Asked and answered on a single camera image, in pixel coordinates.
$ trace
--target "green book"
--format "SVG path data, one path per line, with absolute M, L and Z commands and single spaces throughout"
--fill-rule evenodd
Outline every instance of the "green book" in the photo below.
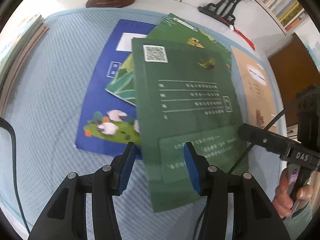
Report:
M 246 142 L 237 135 L 243 123 L 227 60 L 220 52 L 164 40 L 133 39 L 142 158 L 155 212 L 200 197 L 191 186 L 183 145 L 225 172 Z M 247 171 L 247 162 L 238 172 Z
M 219 52 L 227 66 L 229 68 L 231 66 L 231 51 L 226 49 L 211 35 L 193 27 L 186 20 L 172 13 L 167 15 L 161 23 L 149 33 L 147 38 L 181 42 L 190 46 L 211 49 Z M 136 93 L 133 84 L 132 54 L 123 62 L 112 82 L 107 85 L 106 91 L 135 105 Z

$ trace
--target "light blue mat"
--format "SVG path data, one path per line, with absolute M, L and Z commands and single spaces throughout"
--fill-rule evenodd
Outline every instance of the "light blue mat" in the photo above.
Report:
M 113 28 L 119 19 L 158 24 L 162 17 L 148 11 L 91 8 L 47 18 L 49 30 L 28 56 L 5 114 L 17 135 L 18 191 L 30 229 L 69 172 L 93 173 L 113 158 L 74 148 L 87 85 Z M 227 47 L 240 47 L 218 33 L 201 28 Z M 270 65 L 261 64 L 275 82 Z M 245 98 L 236 64 L 232 66 L 232 80 L 246 121 Z M 275 85 L 274 98 L 279 95 L 277 89 Z M 282 109 L 278 103 L 276 107 L 278 112 Z M 256 147 L 250 154 L 249 165 L 272 198 L 278 182 L 279 157 Z M 22 224 L 13 190 L 10 136 L 3 130 L 0 130 L 0 202 Z M 114 203 L 124 240 L 164 240 L 191 239 L 205 200 L 153 213 L 143 162 L 136 161 L 127 190 L 121 197 L 114 197 Z M 90 195 L 87 223 L 88 239 L 94 239 Z

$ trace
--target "bird illustration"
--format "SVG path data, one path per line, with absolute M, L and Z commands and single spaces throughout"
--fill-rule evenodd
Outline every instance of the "bird illustration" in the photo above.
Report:
M 195 38 L 193 38 L 193 37 L 190 37 L 188 39 L 187 44 L 204 49 L 204 46 L 201 45 L 200 41 L 195 39 Z
M 204 61 L 203 59 L 201 60 L 202 60 L 202 63 L 197 62 L 201 67 L 205 67 L 207 69 L 214 69 L 216 61 L 213 57 L 211 57 L 208 61 Z

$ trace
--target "bookshelf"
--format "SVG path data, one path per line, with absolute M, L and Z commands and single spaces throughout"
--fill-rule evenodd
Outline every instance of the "bookshelf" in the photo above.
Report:
M 308 19 L 308 14 L 297 0 L 257 1 L 271 15 L 286 35 Z

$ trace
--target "book cover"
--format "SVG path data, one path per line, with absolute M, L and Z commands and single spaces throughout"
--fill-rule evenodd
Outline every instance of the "book cover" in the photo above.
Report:
M 297 14 L 301 12 L 301 10 L 303 10 L 302 5 L 297 3 L 296 6 L 292 8 L 284 18 L 281 19 L 280 23 L 283 26 L 286 26 L 293 18 L 297 16 Z
M 266 71 L 255 59 L 231 46 L 242 80 L 248 123 L 261 129 L 276 116 L 271 82 Z M 269 129 L 279 133 L 277 122 Z
M 274 15 L 278 15 L 292 0 L 281 0 L 273 9 Z
M 183 145 L 225 172 L 246 148 L 228 60 L 218 51 L 154 39 L 133 39 L 134 85 L 155 212 L 199 199 L 189 180 Z M 247 170 L 247 163 L 237 172 Z
M 105 91 L 131 52 L 133 37 L 145 37 L 155 25 L 121 19 L 106 43 L 84 97 L 76 136 L 81 150 L 116 156 L 128 142 L 140 145 L 135 107 Z
M 298 1 L 292 0 L 283 10 L 281 13 L 279 13 L 276 17 L 279 21 L 281 21 L 295 6 L 297 6 Z
M 33 49 L 35 44 L 39 41 L 39 39 L 44 35 L 44 33 L 48 30 L 47 25 L 42 25 L 30 39 L 28 44 L 18 53 L 17 58 L 12 63 L 8 74 L 3 82 L 2 90 L 0 93 L 0 116 L 4 117 L 5 109 L 8 104 L 9 96 L 13 84 L 25 62 L 26 58 L 28 57 L 30 51 Z
M 276 17 L 279 17 L 295 0 L 284 0 L 272 12 Z
M 295 27 L 299 22 L 300 22 L 300 17 L 297 17 L 295 19 L 292 19 L 292 22 L 290 24 L 287 24 L 287 26 L 285 25 L 285 30 L 288 32 L 289 30 L 291 30 L 293 27 Z
M 228 49 L 211 35 L 193 27 L 186 20 L 172 13 L 167 15 L 149 33 L 147 38 L 181 42 L 198 48 L 211 49 L 222 55 L 228 68 L 231 66 L 231 52 Z M 106 90 L 135 105 L 136 92 L 133 84 L 132 55 L 129 55 L 123 62 L 114 80 L 106 86 Z
M 41 14 L 26 17 L 17 26 L 17 31 L 10 35 L 10 39 L 0 45 L 0 90 L 18 53 L 25 47 L 42 23 Z

